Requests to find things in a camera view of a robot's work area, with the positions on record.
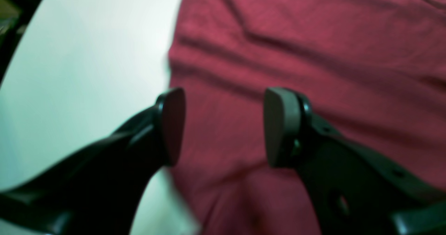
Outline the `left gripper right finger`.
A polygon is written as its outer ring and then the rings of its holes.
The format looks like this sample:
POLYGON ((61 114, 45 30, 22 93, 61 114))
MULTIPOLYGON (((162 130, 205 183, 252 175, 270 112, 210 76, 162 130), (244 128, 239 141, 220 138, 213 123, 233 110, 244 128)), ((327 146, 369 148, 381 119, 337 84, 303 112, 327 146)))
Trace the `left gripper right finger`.
POLYGON ((303 182, 324 235, 444 235, 445 192, 345 138, 296 91, 263 96, 267 160, 303 182))

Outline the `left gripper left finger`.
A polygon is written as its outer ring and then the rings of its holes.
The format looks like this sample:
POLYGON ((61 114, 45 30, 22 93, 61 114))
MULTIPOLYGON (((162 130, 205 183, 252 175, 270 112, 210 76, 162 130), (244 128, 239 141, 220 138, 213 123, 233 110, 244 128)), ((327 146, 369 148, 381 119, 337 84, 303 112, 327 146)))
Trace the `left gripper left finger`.
POLYGON ((180 157, 185 113, 184 89, 169 89, 110 136, 2 191, 1 220, 38 234, 129 235, 150 179, 180 157))

